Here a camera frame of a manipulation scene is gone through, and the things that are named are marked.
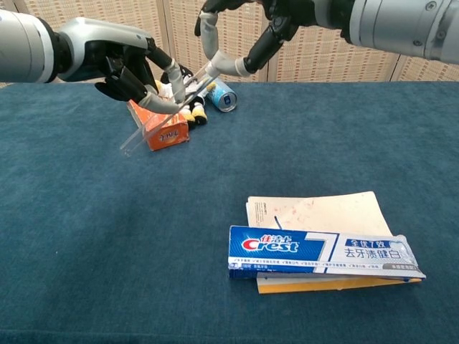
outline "background wall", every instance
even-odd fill
[[[58,30],[76,16],[133,25],[150,32],[157,45],[197,72],[206,62],[194,24],[204,0],[0,0],[0,9],[40,16]],[[245,4],[219,17],[220,47],[246,55],[267,26],[262,7]],[[157,78],[161,70],[151,64]],[[353,47],[338,31],[300,28],[268,65],[243,82],[457,81],[459,67]]]

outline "blue toothpaste box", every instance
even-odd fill
[[[364,236],[231,226],[232,278],[360,275],[424,279],[404,236]]]

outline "robotic hand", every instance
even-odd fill
[[[169,76],[175,102],[158,97],[146,58]],[[58,32],[35,16],[0,10],[0,82],[79,82],[104,77],[99,91],[155,113],[175,114],[185,100],[179,64],[135,27],[75,18]]]
[[[269,26],[246,57],[219,50],[218,13],[257,2]],[[341,30],[349,44],[459,64],[459,0],[207,0],[194,33],[219,73],[256,73],[290,41],[299,27]]]

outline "blue tablecloth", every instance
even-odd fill
[[[231,87],[235,111],[130,158],[126,105],[93,85],[0,90],[0,343],[459,342],[458,84]],[[248,196],[369,190],[422,284],[228,278]]]

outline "soda can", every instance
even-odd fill
[[[215,88],[207,93],[207,97],[218,110],[224,113],[234,110],[237,104],[236,92],[219,78],[216,78],[214,82]]]

